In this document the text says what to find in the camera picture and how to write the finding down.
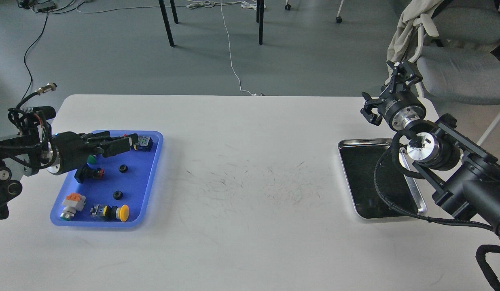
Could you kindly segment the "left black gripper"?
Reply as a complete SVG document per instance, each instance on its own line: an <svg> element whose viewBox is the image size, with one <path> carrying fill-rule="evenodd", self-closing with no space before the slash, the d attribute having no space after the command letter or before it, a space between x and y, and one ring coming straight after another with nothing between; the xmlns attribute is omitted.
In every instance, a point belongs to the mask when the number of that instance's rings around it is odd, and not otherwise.
<svg viewBox="0 0 500 291"><path fill-rule="evenodd" d="M94 148L88 142L97 142ZM82 167L90 155L113 157L130 151L131 146L138 143L138 134L111 136L110 131L76 134L66 131L52 136L51 153L56 159L48 167L48 172L61 175Z"/></svg>

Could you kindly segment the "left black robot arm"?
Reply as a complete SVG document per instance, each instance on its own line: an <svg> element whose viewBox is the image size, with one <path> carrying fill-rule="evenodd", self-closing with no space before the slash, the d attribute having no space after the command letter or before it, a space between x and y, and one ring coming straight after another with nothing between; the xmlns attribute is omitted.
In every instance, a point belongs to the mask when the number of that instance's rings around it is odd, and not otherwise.
<svg viewBox="0 0 500 291"><path fill-rule="evenodd" d="M55 83L48 83L8 110L8 120L18 132L0 139L0 219L9 217L8 202L23 190L21 182L13 178L15 170L24 176L35 175L43 169L53 175L76 170L74 177L79 183L90 177L98 180L103 177L104 170L89 167L90 156L113 157L130 151L139 142L137 134L113 137L109 131L54 134L49 123L56 116L54 107L28 108L24 104L56 88Z"/></svg>

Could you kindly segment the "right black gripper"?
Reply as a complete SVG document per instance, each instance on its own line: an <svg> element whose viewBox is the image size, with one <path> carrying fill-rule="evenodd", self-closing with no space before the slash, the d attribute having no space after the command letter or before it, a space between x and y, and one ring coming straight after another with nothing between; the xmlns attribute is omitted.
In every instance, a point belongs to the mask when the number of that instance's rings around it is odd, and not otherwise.
<svg viewBox="0 0 500 291"><path fill-rule="evenodd" d="M422 81L422 74L410 61L386 63L392 73L385 92L378 98L361 92L365 102L360 112L370 124L380 125L385 118L392 130L401 131L412 121L426 117L426 107L411 89Z"/></svg>

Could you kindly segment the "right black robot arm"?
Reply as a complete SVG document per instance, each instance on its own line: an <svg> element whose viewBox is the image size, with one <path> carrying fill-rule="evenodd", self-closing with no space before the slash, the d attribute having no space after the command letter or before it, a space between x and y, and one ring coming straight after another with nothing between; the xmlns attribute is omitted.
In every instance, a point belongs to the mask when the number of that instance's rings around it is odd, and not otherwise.
<svg viewBox="0 0 500 291"><path fill-rule="evenodd" d="M415 64L403 60L388 61L387 65L392 69L388 85L378 98L363 92L365 102L361 109L369 123L379 125L385 120L395 131L390 147L374 169L374 186L380 199L400 214L430 223L478 227L494 232L500 239L498 159L456 131L456 119L451 114L444 114L435 122L425 119L426 109L410 89L422 81ZM381 192L378 170L388 154L400 173L433 186L433 201L451 219L411 213ZM489 285L500 291L500 281L485 259L487 253L500 253L500 246L481 245L475 255Z"/></svg>

